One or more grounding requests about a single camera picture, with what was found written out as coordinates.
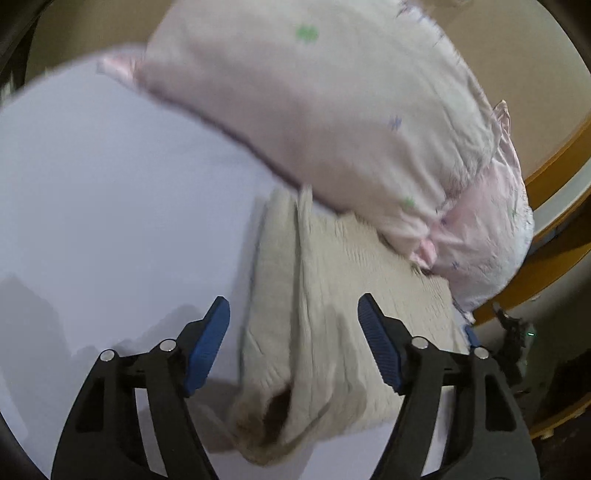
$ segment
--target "folded blanket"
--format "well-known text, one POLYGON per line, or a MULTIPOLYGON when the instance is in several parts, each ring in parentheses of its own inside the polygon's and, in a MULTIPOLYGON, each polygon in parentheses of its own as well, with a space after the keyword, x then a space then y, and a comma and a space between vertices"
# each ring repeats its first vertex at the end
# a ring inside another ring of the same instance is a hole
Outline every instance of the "folded blanket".
POLYGON ((357 320, 366 292, 413 335, 464 350, 444 279, 417 271, 355 216, 313 212, 311 191, 297 205, 276 191, 255 267, 242 392, 230 416, 248 460, 278 462, 304 441, 396 418, 402 399, 382 381, 357 320))

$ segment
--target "orange wooden frame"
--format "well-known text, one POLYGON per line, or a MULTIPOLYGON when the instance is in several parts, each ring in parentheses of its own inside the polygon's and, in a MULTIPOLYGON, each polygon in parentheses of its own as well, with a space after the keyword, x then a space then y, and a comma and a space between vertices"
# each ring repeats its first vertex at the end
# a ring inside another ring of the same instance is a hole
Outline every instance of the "orange wooden frame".
POLYGON ((564 232, 525 259, 501 293, 474 311, 476 324, 494 317, 493 301, 505 310, 517 307, 562 277, 591 251, 591 204, 583 208, 564 232))
POLYGON ((569 408, 565 408, 563 411, 559 412, 553 417, 550 417, 548 420, 534 425, 532 428, 530 428, 530 438, 533 440, 537 437, 552 434, 555 428, 560 427, 563 423, 566 423, 571 419, 575 419, 584 413, 584 411, 589 406, 591 406, 591 393, 587 393, 577 403, 571 405, 569 408))
POLYGON ((587 190, 585 190, 580 196, 579 198, 577 198, 577 200, 567 209, 564 211, 564 213, 561 213, 558 217, 556 217, 552 223, 550 223, 546 228, 544 228, 543 230, 539 231, 539 233, 534 237, 532 243, 537 242, 538 240, 540 240, 541 238, 544 238, 544 235, 546 235, 548 232, 550 232, 551 230, 553 230, 554 228, 558 227, 562 222, 564 222, 572 213, 574 213, 574 211, 576 209, 578 209, 582 204, 584 204, 584 201, 587 200, 587 198, 589 198, 589 196, 591 196, 591 188, 588 188, 587 190))
POLYGON ((579 129, 544 165, 526 179, 525 188, 535 210, 559 191, 591 157, 591 113, 579 129))

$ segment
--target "metal screw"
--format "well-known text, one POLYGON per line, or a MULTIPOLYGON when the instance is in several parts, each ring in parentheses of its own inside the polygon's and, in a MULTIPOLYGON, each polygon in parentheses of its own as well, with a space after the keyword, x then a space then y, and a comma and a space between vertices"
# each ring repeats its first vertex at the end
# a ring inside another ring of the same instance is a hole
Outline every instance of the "metal screw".
POLYGON ((174 340, 171 340, 171 339, 163 340, 160 343, 160 349, 163 352, 172 352, 176 347, 177 347, 177 342, 175 342, 174 340))
POLYGON ((113 350, 105 350, 100 354, 99 357, 103 362, 110 362, 115 358, 115 352, 113 350))
POLYGON ((486 360, 488 358, 488 350, 484 347, 477 346, 474 349, 474 355, 476 355, 481 360, 486 360))
POLYGON ((425 350, 429 346, 429 342, 424 337, 413 337, 411 340, 413 347, 418 348, 419 350, 425 350))

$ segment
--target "white bed sheet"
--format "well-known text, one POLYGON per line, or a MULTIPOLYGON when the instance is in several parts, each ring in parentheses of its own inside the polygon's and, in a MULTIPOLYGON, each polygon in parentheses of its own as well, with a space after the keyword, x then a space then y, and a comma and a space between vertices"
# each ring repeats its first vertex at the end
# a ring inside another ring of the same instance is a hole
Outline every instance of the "white bed sheet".
MULTIPOLYGON (((252 259, 280 184, 213 128, 97 74, 96 58, 35 82, 0 111, 0 411, 46 475, 98 353, 146 351, 224 295, 230 329, 191 402, 220 479, 371 476, 391 425, 259 468, 225 450, 199 407, 223 416, 237 389, 252 259)), ((444 398, 426 472, 441 459, 444 398)), ((149 430, 145 399, 138 405, 149 430)))

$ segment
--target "pillowcase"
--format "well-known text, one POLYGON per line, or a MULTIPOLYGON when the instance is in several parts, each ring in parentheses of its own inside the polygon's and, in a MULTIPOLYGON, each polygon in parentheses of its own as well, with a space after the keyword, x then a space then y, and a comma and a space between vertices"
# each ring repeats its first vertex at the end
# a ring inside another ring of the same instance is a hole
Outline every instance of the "pillowcase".
POLYGON ((406 257, 501 134, 442 30, 396 0, 181 0, 135 78, 355 211, 406 257))
POLYGON ((503 129, 496 154, 430 235, 437 252, 432 271, 449 281, 454 302, 464 312, 505 288, 534 236, 534 214, 511 142, 505 101, 495 114, 503 129))

